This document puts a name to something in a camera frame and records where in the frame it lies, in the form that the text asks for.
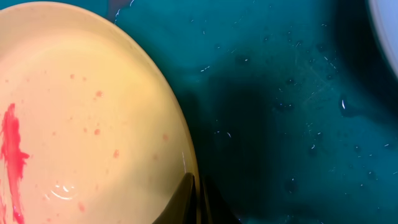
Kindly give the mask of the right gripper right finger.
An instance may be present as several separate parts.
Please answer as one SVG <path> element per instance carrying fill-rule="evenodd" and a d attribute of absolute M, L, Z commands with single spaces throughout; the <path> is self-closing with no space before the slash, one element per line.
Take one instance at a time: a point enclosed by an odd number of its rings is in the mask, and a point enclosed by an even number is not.
<path fill-rule="evenodd" d="M 210 177 L 202 177 L 200 185 L 202 224 L 241 224 Z"/>

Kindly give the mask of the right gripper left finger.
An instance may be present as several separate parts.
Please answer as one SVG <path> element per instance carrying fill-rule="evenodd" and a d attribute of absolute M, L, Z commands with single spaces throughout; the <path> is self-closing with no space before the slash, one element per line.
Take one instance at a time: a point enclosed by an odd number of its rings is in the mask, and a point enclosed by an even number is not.
<path fill-rule="evenodd" d="M 195 177 L 186 173 L 164 211 L 153 224 L 196 224 L 197 192 Z"/>

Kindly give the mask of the yellow-green plastic plate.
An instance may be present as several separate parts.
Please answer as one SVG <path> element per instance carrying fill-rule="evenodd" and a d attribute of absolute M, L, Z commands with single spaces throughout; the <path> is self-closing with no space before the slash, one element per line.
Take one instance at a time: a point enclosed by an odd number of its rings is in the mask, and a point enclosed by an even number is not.
<path fill-rule="evenodd" d="M 185 175 L 182 110 L 129 35 L 64 3 L 1 11 L 2 223 L 152 223 Z"/>

